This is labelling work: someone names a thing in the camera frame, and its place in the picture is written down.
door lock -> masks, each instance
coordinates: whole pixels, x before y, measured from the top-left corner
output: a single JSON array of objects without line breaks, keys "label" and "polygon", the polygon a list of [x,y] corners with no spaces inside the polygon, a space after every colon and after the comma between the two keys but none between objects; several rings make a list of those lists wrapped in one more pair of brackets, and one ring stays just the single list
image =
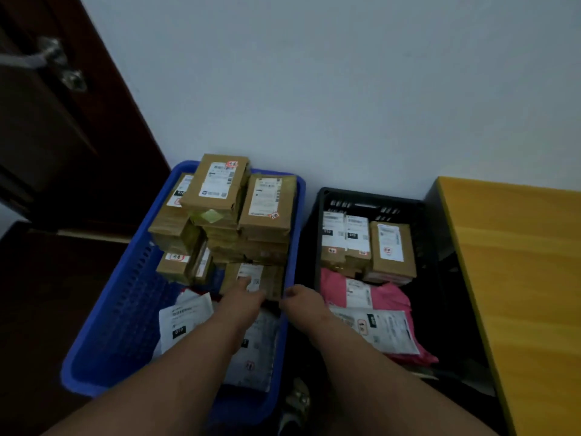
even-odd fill
[{"label": "door lock", "polygon": [[69,60],[58,38],[40,36],[38,50],[38,53],[25,56],[0,54],[0,65],[31,70],[50,66],[56,70],[59,79],[69,90],[74,92],[87,91],[83,72],[69,66]]}]

dark brown wooden door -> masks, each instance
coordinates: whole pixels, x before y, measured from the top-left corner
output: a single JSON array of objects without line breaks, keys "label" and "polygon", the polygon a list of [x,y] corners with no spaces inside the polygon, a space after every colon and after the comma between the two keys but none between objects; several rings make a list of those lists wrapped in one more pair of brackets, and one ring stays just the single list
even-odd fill
[{"label": "dark brown wooden door", "polygon": [[0,52],[58,38],[87,90],[54,67],[0,66],[0,200],[40,226],[131,234],[169,168],[79,0],[0,0]]}]

pink plastic mailer bag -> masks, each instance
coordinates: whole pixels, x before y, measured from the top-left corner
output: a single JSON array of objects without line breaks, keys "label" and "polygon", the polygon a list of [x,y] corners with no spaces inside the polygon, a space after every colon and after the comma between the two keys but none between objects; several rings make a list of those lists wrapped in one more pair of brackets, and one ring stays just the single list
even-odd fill
[{"label": "pink plastic mailer bag", "polygon": [[403,353],[386,353],[388,357],[400,364],[429,366],[438,359],[424,349],[415,337],[414,322],[411,318],[411,305],[408,297],[392,283],[372,286],[362,281],[346,278],[337,272],[321,269],[321,295],[328,306],[354,309],[395,310],[403,311],[407,327],[419,352],[418,355]]}]

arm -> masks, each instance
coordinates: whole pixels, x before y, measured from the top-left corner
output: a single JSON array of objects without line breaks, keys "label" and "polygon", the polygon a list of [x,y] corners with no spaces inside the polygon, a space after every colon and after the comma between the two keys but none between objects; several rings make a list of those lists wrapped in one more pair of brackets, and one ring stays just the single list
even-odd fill
[{"label": "arm", "polygon": [[264,293],[239,280],[207,322],[46,434],[197,434]]},{"label": "arm", "polygon": [[312,289],[293,286],[287,296],[281,309],[321,352],[343,410],[359,433],[496,434],[375,350],[335,317]]}]

yellow wooden table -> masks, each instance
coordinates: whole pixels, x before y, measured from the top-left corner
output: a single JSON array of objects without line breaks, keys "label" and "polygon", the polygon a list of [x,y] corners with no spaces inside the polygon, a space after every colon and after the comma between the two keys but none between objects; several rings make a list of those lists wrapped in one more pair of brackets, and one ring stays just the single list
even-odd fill
[{"label": "yellow wooden table", "polygon": [[519,436],[581,434],[581,193],[438,188],[507,420]]}]

